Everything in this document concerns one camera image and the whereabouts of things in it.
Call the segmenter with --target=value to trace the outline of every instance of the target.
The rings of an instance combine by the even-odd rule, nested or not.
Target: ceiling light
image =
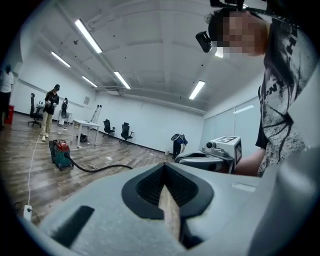
[[[201,88],[205,85],[206,82],[204,81],[199,81],[196,87],[194,88],[193,92],[191,93],[189,99],[193,100],[197,94],[200,92]]]
[[[70,68],[70,65],[66,63],[62,58],[60,58],[55,52],[51,52],[51,54],[56,57],[59,61],[61,61],[64,65],[66,65],[68,68]]]
[[[123,77],[120,75],[118,71],[114,71],[115,75],[119,78],[119,80],[123,83],[123,85],[127,88],[130,89],[130,86],[127,84],[127,82],[123,79]]]
[[[238,114],[238,113],[240,113],[240,112],[242,112],[242,111],[246,111],[246,110],[252,109],[252,108],[254,108],[254,107],[255,107],[254,105],[246,106],[246,107],[241,108],[241,109],[239,109],[239,110],[237,110],[237,111],[235,111],[235,112],[233,112],[233,113],[234,113],[234,114]]]
[[[222,47],[217,47],[214,55],[219,58],[223,58],[224,57],[224,49]]]
[[[78,29],[81,31],[81,33],[84,35],[84,37],[88,40],[90,45],[95,49],[95,51],[100,54],[102,53],[102,50],[100,46],[97,44],[97,42],[94,40],[94,38],[91,36],[81,19],[78,19],[75,22],[75,25],[78,27]]]
[[[91,82],[88,78],[86,78],[85,76],[82,76],[82,78],[83,78],[84,80],[86,80],[89,84],[92,84],[94,87],[98,87],[98,86],[96,86],[93,82]]]

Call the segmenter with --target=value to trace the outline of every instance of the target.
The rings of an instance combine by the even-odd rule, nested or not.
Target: vacuum hose
[[[97,173],[97,172],[100,172],[100,171],[103,171],[105,169],[109,169],[109,168],[112,168],[112,167],[126,167],[126,168],[129,168],[130,170],[132,170],[133,168],[131,166],[128,166],[128,165],[124,165],[124,164],[113,164],[113,165],[108,165],[108,166],[105,166],[105,167],[102,167],[100,169],[96,169],[96,170],[87,170],[87,169],[84,169],[82,168],[81,166],[79,166],[75,161],[72,160],[72,158],[70,157],[69,153],[64,153],[64,157],[65,158],[68,158],[71,163],[73,163],[76,167],[78,167],[81,171],[84,171],[86,173]]]

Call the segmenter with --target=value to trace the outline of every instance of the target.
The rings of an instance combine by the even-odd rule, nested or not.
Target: red trash can
[[[12,120],[14,119],[14,110],[15,110],[15,106],[9,105],[8,118],[4,119],[5,124],[12,125]]]

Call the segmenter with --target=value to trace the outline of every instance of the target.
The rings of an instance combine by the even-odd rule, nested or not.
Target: black office chair
[[[42,114],[35,113],[35,94],[31,93],[31,110],[30,110],[30,117],[33,118],[33,121],[28,122],[32,123],[31,127],[33,127],[35,124],[39,125],[41,127],[41,123],[38,122],[39,118],[42,118]]]
[[[130,133],[129,135],[129,123],[124,122],[122,125],[122,133],[121,133],[121,137],[124,138],[124,141],[127,145],[129,145],[129,143],[127,142],[127,139],[132,139],[132,133],[133,131]]]
[[[115,127],[112,127],[112,129],[110,128],[110,121],[108,119],[103,121],[103,124],[104,132],[106,132],[107,134],[102,135],[102,137],[108,135],[108,138],[110,138],[110,134],[115,132]]]

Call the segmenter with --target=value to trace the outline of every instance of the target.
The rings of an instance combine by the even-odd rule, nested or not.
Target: ceiling
[[[262,1],[245,3],[265,8]],[[207,29],[204,17],[212,10],[209,0],[57,0],[37,45],[49,55],[55,51],[71,65],[72,73],[86,76],[98,91],[121,91],[204,113],[231,74],[243,72],[250,62],[235,53],[216,57],[215,47],[202,51],[195,35]],[[79,32],[78,19],[102,53],[97,54]],[[130,90],[114,71],[121,73]],[[205,86],[190,100],[199,80]]]

